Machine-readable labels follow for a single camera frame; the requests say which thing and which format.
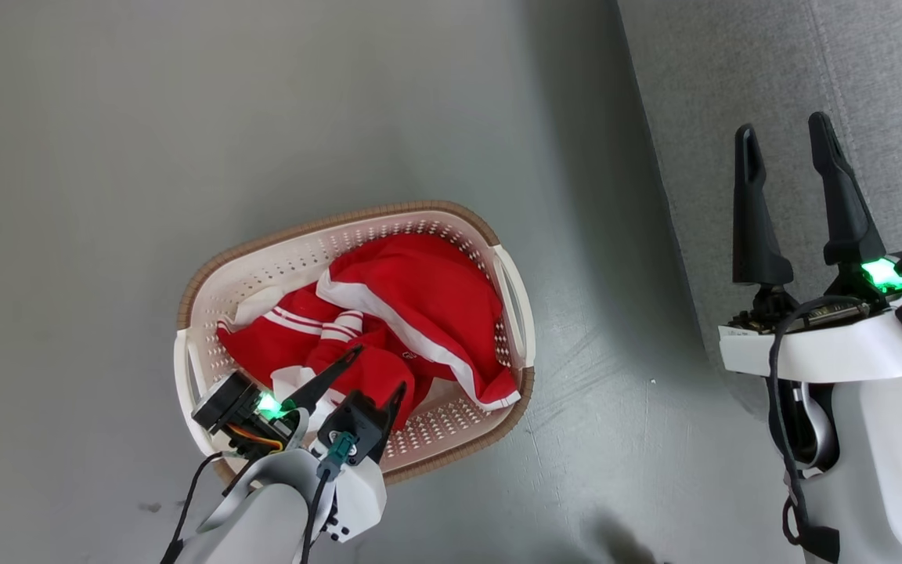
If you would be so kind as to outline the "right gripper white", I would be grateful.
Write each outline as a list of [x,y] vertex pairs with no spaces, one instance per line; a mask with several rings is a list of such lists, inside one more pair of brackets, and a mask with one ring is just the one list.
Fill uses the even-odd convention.
[[[804,306],[759,316],[742,312],[720,326],[724,368],[737,374],[827,385],[902,378],[902,257],[886,247],[824,112],[809,115],[811,157],[822,179],[829,239],[824,264],[838,266],[829,292]],[[767,170],[754,126],[734,136],[733,283],[794,281],[767,210]],[[776,330],[788,314],[783,337]]]

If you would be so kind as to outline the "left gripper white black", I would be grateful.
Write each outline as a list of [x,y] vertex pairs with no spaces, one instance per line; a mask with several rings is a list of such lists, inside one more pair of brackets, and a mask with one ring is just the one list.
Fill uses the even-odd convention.
[[378,525],[384,514],[388,495],[380,463],[406,383],[399,383],[383,407],[355,390],[315,431],[310,426],[318,402],[363,349],[347,350],[282,403],[265,392],[255,400],[255,435],[265,447],[251,464],[251,485],[287,491],[290,500],[273,503],[271,516],[287,522],[298,543],[351,540]]

